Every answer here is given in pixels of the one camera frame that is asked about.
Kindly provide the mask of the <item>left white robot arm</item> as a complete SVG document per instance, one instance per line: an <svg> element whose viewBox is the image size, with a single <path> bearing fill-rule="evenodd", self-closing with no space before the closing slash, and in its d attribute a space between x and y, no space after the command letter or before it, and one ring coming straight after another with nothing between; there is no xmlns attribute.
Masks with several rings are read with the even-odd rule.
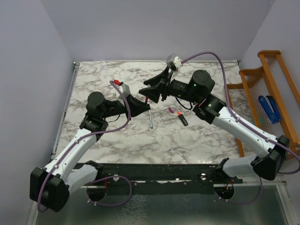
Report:
<svg viewBox="0 0 300 225"><path fill-rule="evenodd" d="M106 184L113 176L105 177L103 165L86 162L74 170L80 158L100 137L108 133L106 118L125 114L127 119L150 110L150 105L131 94L121 95L123 102L106 100L101 92L88 96L84 119L67 147L44 168L36 167L30 174L30 199L37 202L37 210L60 211L69 196L85 184Z"/></svg>

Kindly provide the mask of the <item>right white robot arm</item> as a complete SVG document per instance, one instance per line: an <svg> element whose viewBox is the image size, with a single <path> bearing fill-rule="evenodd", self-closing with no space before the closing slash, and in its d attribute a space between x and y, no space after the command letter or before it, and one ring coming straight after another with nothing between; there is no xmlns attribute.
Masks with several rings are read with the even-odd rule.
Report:
<svg viewBox="0 0 300 225"><path fill-rule="evenodd" d="M212 95L215 82L207 71L195 71L189 83L172 80L172 75L166 68L144 81L146 88L140 89L139 94L155 103L168 96L193 103L193 112L198 118L227 131L255 152L249 157L223 159L215 172L216 180L226 183L232 177L255 174L265 180L274 180L285 161L285 148L290 140L284 135L275 137L231 111L224 101Z"/></svg>

